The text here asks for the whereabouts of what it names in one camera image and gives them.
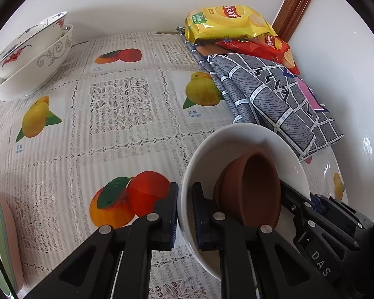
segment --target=folded cloth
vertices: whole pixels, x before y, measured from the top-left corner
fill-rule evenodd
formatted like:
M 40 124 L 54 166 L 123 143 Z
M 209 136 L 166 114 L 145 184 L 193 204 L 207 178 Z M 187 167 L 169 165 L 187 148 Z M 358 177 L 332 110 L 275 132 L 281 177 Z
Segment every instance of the folded cloth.
M 196 50 L 198 45 L 188 42 L 184 29 L 177 31 L 196 61 L 212 76 L 235 123 L 251 122 L 271 129 L 300 160 L 342 138 L 333 118 L 323 112 L 325 120 L 319 119 L 295 76 L 283 65 L 238 53 L 203 57 Z

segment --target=floral bowl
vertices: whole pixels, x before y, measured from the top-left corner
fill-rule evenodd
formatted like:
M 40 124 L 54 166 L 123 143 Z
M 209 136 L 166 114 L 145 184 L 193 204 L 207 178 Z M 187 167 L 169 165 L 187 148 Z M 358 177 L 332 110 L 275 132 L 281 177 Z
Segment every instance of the floral bowl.
M 66 25 L 62 37 L 8 79 L 0 77 L 0 100 L 12 101 L 31 94 L 50 79 L 72 48 L 72 25 Z
M 22 66 L 57 41 L 67 12 L 59 12 L 25 30 L 0 53 L 0 77 L 8 79 Z

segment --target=green and pink object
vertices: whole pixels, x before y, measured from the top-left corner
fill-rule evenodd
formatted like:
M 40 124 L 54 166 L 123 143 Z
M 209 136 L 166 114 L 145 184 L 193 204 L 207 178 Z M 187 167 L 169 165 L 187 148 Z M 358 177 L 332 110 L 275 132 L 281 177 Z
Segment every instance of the green and pink object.
M 12 288 L 18 293 L 23 284 L 21 259 L 19 257 L 17 231 L 14 218 L 6 201 L 0 196 L 0 259 Z M 0 288 L 9 298 L 11 292 L 0 271 Z

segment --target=brown wooden frame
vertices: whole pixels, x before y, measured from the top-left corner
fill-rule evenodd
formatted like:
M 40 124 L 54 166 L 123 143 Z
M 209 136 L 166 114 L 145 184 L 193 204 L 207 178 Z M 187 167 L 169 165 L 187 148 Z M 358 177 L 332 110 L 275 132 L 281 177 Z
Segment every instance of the brown wooden frame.
M 311 0 L 285 0 L 274 20 L 273 28 L 286 42 L 289 41 Z

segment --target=green leaf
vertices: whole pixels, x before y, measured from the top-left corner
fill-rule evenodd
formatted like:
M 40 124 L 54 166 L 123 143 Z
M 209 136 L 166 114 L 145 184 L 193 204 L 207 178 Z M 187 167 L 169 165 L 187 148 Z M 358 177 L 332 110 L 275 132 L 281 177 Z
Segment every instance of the green leaf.
M 19 142 L 21 140 L 22 137 L 24 137 L 25 135 L 23 134 L 23 131 L 22 131 L 22 128 L 21 130 L 19 131 L 18 133 L 18 136 L 17 136 L 17 139 L 15 140 L 15 142 Z
M 186 98 L 184 104 L 183 104 L 183 109 L 190 108 L 192 106 L 195 106 L 196 104 L 192 102 L 189 98 Z
M 45 126 L 60 124 L 62 120 L 58 118 L 55 114 L 53 114 L 51 111 L 49 111 L 49 114 L 47 115 L 46 124 Z
M 122 195 L 122 191 L 126 188 L 131 178 L 119 176 L 108 183 L 101 191 L 97 199 L 97 208 L 103 209 L 111 205 L 119 196 L 126 197 L 126 193 Z
M 109 59 L 109 58 L 115 56 L 116 54 L 118 54 L 119 52 L 120 52 L 120 51 L 109 52 L 109 53 L 106 53 L 106 54 L 101 55 L 101 58 L 102 58 L 102 59 Z

